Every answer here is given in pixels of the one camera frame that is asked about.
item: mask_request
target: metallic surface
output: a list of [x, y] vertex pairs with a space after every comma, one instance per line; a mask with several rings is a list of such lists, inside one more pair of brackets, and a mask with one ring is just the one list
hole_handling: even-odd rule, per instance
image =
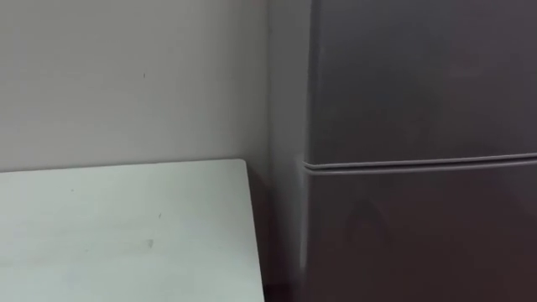
[[537, 163], [519, 164], [311, 175], [302, 300], [537, 300]]
[[305, 162], [537, 154], [537, 2], [314, 1]]

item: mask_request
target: refrigerator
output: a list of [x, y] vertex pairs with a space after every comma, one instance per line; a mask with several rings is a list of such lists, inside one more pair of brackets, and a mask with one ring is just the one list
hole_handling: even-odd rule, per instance
[[537, 2], [273, 0], [297, 300], [537, 300]]

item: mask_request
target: table top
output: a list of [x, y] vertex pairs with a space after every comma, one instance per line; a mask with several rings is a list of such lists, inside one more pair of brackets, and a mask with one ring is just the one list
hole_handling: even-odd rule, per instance
[[0, 174], [0, 300], [263, 301], [242, 160]]

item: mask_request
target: white wall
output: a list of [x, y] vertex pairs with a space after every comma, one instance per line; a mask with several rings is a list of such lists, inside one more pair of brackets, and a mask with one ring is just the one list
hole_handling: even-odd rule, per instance
[[0, 1], [0, 170], [243, 157], [266, 176], [265, 4]]

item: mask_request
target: refrigerator door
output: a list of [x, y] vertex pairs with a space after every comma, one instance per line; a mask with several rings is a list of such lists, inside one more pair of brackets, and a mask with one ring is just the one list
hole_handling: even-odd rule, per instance
[[537, 2], [315, 0], [311, 168], [537, 154]]
[[537, 165], [310, 177], [302, 300], [537, 301]]

